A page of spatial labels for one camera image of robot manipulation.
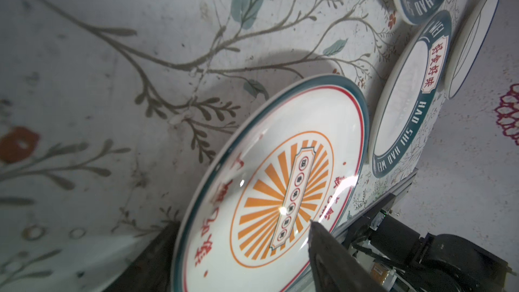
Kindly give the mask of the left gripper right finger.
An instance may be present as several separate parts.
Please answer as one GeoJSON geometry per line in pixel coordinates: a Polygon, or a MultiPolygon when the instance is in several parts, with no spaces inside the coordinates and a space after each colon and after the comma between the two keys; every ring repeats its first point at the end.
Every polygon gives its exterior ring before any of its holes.
{"type": "Polygon", "coordinates": [[[318,222],[310,225],[308,246],[316,291],[385,291],[318,222]]]}

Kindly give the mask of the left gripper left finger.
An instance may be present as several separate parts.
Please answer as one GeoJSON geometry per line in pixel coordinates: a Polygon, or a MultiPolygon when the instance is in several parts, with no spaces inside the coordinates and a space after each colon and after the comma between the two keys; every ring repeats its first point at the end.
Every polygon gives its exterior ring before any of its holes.
{"type": "Polygon", "coordinates": [[[169,291],[174,245],[181,226],[170,223],[104,291],[169,291]]]}

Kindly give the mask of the orange sunburst plate front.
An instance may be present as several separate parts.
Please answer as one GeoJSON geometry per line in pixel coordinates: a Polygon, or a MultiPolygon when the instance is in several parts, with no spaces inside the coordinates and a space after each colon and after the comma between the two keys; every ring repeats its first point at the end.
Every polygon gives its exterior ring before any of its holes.
{"type": "Polygon", "coordinates": [[[309,268],[314,223],[333,232],[367,151],[365,98],[309,77],[270,98],[202,179],[172,257],[173,291],[286,291],[309,268]]]}

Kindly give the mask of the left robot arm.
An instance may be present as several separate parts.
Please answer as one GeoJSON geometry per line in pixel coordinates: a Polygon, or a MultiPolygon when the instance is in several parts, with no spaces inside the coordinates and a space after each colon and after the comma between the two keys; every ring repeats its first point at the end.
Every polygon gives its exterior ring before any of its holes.
{"type": "Polygon", "coordinates": [[[179,255],[172,245],[178,225],[169,226],[110,286],[110,291],[288,291],[312,279],[316,291],[382,291],[382,277],[368,273],[354,257],[359,251],[397,272],[415,291],[503,291],[508,264],[455,235],[420,236],[410,227],[373,209],[353,222],[345,240],[335,241],[324,227],[307,226],[310,244],[297,266],[281,264],[268,273],[233,270],[211,260],[214,269],[177,278],[169,274],[179,255]]]}

